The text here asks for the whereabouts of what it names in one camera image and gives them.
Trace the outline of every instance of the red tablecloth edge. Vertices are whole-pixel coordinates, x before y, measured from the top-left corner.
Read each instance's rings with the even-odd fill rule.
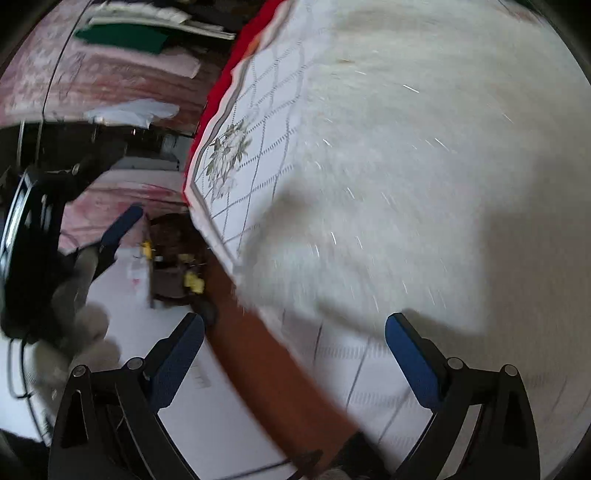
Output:
[[[267,2],[265,2],[265,4],[261,7],[258,15],[244,26],[244,28],[240,31],[238,38],[236,39],[236,43],[232,47],[230,58],[226,63],[226,66],[223,68],[220,78],[218,78],[216,84],[212,87],[207,96],[207,104],[203,110],[201,118],[199,119],[197,133],[193,139],[191,149],[189,150],[189,158],[187,159],[188,161],[184,171],[182,194],[183,199],[187,204],[189,202],[185,196],[184,191],[185,187],[187,186],[187,175],[189,173],[191,162],[193,161],[193,156],[197,151],[197,147],[199,146],[199,142],[203,137],[205,128],[207,127],[209,121],[216,114],[224,94],[232,84],[232,70],[244,58],[252,41],[271,22],[271,20],[273,20],[273,17],[275,16],[275,10],[277,10],[279,5],[281,5],[284,1],[286,0],[267,0]]]

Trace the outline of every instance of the cable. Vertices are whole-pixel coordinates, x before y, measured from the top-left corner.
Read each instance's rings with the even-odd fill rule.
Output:
[[[31,394],[30,393],[23,393],[23,395],[17,395],[16,392],[14,391],[14,384],[12,383],[12,343],[14,341],[14,338],[11,338],[10,341],[8,342],[8,356],[6,358],[6,365],[7,365],[7,371],[6,371],[6,378],[8,381],[8,391],[10,393],[10,396],[12,398],[14,398],[15,400],[24,400],[27,397],[30,397]]]
[[[33,402],[31,401],[31,395],[28,392],[28,387],[27,387],[27,375],[25,374],[25,345],[27,344],[27,337],[28,337],[28,333],[25,334],[24,338],[21,340],[21,377],[22,377],[22,386],[25,389],[25,395],[27,395],[25,397],[25,400],[27,401],[27,407],[29,407],[29,413],[31,414],[31,419],[33,420],[33,423],[35,424],[35,429],[37,431],[37,434],[39,435],[39,438],[41,439],[41,442],[43,443],[43,445],[45,445],[45,438],[43,438],[43,432],[41,430],[41,426],[39,425],[39,421],[37,420],[37,416],[35,415],[35,410],[33,409]]]
[[[321,450],[314,450],[313,452],[304,453],[302,455],[298,455],[298,456],[293,457],[291,459],[287,458],[285,460],[282,460],[281,462],[272,463],[270,465],[265,465],[260,468],[256,468],[254,470],[248,470],[246,472],[237,473],[236,475],[225,476],[223,478],[218,478],[216,480],[238,480],[239,478],[254,475],[255,473],[266,472],[267,470],[272,470],[274,468],[277,468],[277,467],[280,467],[283,465],[288,465],[289,463],[294,463],[297,460],[307,460],[310,463],[310,467],[312,467],[318,462],[318,460],[320,460],[320,457],[322,457],[322,451]],[[293,475],[291,475],[287,480],[295,480],[295,479],[301,478],[305,474],[306,474],[305,472],[298,470]]]

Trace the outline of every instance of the green cloth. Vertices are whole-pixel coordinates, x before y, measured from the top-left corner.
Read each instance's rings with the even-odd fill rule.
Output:
[[[74,34],[88,43],[110,45],[113,47],[130,48],[158,54],[168,39],[168,34],[161,29],[147,25],[107,24],[90,25]]]

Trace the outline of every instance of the yellow object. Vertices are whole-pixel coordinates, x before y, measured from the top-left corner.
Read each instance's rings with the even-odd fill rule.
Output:
[[[205,291],[205,280],[199,278],[193,272],[185,273],[184,285],[189,288],[193,293],[201,295]]]
[[[192,254],[179,254],[178,259],[184,263],[190,263],[195,260],[195,255]]]
[[[145,258],[152,260],[152,244],[148,240],[142,242],[142,253]]]

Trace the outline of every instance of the floral embroidery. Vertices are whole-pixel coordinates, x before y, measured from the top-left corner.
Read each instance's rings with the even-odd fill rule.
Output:
[[[226,131],[209,144],[213,153],[209,157],[205,175],[209,179],[213,199],[221,198],[229,193],[235,185],[233,178],[236,173],[236,163],[242,162],[243,156],[248,156],[246,148],[252,139],[246,138],[247,124],[244,119],[236,125],[230,124]]]

